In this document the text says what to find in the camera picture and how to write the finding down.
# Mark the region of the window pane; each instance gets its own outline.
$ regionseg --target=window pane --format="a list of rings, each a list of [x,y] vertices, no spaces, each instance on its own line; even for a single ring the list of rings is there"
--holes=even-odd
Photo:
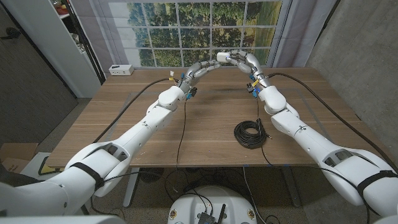
[[[183,50],[184,67],[210,59],[209,50]]]
[[[176,26],[175,3],[144,3],[149,26]]]
[[[245,2],[214,2],[213,26],[243,25]]]
[[[245,28],[242,47],[270,47],[275,28]]]
[[[150,47],[147,29],[118,28],[123,47]]]
[[[152,50],[124,49],[127,60],[134,67],[154,67]]]
[[[246,14],[247,26],[276,26],[282,1],[249,2]]]
[[[127,3],[127,9],[130,12],[129,20],[127,22],[130,26],[145,26],[141,3]]]
[[[256,58],[260,62],[260,65],[267,65],[269,49],[242,49],[242,50],[256,56]]]
[[[214,47],[240,47],[242,28],[213,29]]]
[[[154,50],[158,67],[181,67],[180,50]]]
[[[210,3],[179,3],[181,26],[210,26]]]
[[[210,29],[181,29],[181,43],[184,48],[209,47]]]
[[[180,47],[177,29],[149,29],[153,47]]]

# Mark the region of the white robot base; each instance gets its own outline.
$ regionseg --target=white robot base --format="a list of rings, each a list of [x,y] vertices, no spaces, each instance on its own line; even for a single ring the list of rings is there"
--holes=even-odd
[[[207,215],[204,215],[205,205],[195,191],[191,190],[188,193],[192,194],[183,195],[174,202],[169,212],[168,224],[218,223],[223,204],[225,204],[225,210],[222,222],[219,224],[257,223],[256,214],[250,202],[235,191],[217,185],[201,186],[195,190],[198,195],[206,197],[211,202],[213,213],[211,214],[209,201],[202,197],[207,210]]]

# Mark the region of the gray wall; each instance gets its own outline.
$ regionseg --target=gray wall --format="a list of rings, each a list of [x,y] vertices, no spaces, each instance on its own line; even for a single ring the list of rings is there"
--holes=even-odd
[[[398,161],[398,1],[342,0],[306,64]]]

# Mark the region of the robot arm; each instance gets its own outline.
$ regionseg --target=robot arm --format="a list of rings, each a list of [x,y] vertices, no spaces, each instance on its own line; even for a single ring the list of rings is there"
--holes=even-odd
[[[96,142],[75,154],[65,171],[44,182],[11,187],[0,183],[0,211],[8,217],[36,215],[73,215],[95,194],[106,195],[120,181],[131,159],[158,130],[171,122],[179,102],[189,94],[199,79],[220,67],[217,61],[196,63],[188,69],[187,76],[159,95],[146,116],[119,138]]]
[[[264,109],[272,115],[272,124],[280,132],[294,138],[319,167],[331,170],[341,177],[322,170],[330,184],[354,205],[366,203],[382,216],[397,215],[398,176],[393,168],[373,153],[361,149],[337,146],[300,120],[297,111],[264,76],[259,62],[252,54],[234,50],[217,54],[219,62],[237,65],[244,73],[255,78],[256,88]]]

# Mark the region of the white power strip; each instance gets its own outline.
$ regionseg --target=white power strip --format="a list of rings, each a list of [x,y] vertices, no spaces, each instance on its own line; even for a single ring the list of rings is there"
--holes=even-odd
[[[133,71],[132,65],[112,65],[109,68],[111,75],[131,75]]]

